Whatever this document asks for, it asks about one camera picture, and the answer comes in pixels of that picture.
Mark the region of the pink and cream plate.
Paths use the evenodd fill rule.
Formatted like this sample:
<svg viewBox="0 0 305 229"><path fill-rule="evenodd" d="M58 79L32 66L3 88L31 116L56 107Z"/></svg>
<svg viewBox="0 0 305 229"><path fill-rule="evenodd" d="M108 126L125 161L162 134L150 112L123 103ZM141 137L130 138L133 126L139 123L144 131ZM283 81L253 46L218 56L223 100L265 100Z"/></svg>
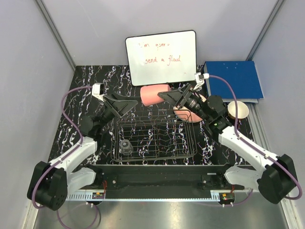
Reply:
<svg viewBox="0 0 305 229"><path fill-rule="evenodd" d="M174 114L181 119L182 121L189 122L189 123L198 123L202 121L203 119L200 118L198 115L195 113L191 112L188 108L185 106L178 108L174 107L173 108Z"/></svg>

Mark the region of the pink plastic cup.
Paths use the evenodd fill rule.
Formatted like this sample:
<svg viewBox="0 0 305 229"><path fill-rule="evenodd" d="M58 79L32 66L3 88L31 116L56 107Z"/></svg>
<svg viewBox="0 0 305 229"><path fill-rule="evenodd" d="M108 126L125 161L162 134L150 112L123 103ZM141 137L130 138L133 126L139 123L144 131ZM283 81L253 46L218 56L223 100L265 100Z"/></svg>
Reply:
<svg viewBox="0 0 305 229"><path fill-rule="evenodd" d="M162 103L164 100L158 96L160 92L168 92L171 88L168 84L156 84L143 86L140 89L140 98L144 106Z"/></svg>

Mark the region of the clear drinking glass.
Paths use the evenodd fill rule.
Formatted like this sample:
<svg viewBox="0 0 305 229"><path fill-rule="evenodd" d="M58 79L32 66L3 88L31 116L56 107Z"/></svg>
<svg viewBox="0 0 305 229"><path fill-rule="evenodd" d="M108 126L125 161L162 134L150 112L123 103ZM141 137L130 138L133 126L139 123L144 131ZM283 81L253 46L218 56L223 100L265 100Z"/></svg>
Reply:
<svg viewBox="0 0 305 229"><path fill-rule="evenodd" d="M120 142L120 153L127 156L131 155L133 152L133 146L131 142L127 139L124 139Z"/></svg>

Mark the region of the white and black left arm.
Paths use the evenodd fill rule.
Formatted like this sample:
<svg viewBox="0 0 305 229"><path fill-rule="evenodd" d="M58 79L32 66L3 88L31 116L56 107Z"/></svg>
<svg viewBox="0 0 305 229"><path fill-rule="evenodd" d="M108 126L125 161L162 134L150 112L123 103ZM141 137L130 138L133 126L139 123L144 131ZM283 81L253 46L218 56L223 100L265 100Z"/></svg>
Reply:
<svg viewBox="0 0 305 229"><path fill-rule="evenodd" d="M73 147L50 162L40 161L34 168L27 198L37 207L58 210L68 195L85 186L99 188L103 183L102 171L94 166L76 168L98 149L102 139L102 129L114 118L122 118L139 102L136 97L118 93L98 95L104 103L102 114L83 116L77 131L80 140Z"/></svg>

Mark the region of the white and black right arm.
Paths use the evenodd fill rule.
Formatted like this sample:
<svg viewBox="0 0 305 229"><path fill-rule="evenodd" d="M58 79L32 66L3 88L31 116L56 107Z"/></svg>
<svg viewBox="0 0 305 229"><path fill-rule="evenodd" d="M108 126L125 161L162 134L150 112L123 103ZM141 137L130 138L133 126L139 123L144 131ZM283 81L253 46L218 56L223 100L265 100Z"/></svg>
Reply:
<svg viewBox="0 0 305 229"><path fill-rule="evenodd" d="M227 108L221 97L212 95L203 101L190 86L159 92L158 96L175 107L186 107L199 116L204 120L204 129L210 138L236 152L253 167L229 167L216 177L218 187L227 189L231 185L240 185L251 188L258 190L269 202L278 204L295 187L300 186L292 158L269 152L239 133L224 117Z"/></svg>

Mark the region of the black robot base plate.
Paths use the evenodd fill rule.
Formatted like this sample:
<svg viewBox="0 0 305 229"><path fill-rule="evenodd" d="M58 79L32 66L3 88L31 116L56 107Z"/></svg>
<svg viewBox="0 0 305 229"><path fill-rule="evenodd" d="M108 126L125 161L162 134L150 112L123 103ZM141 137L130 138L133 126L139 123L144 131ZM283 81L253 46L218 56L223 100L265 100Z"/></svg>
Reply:
<svg viewBox="0 0 305 229"><path fill-rule="evenodd" d="M211 190L242 190L224 178L228 165L97 165L98 179L85 189L106 188L106 200L202 199Z"/></svg>

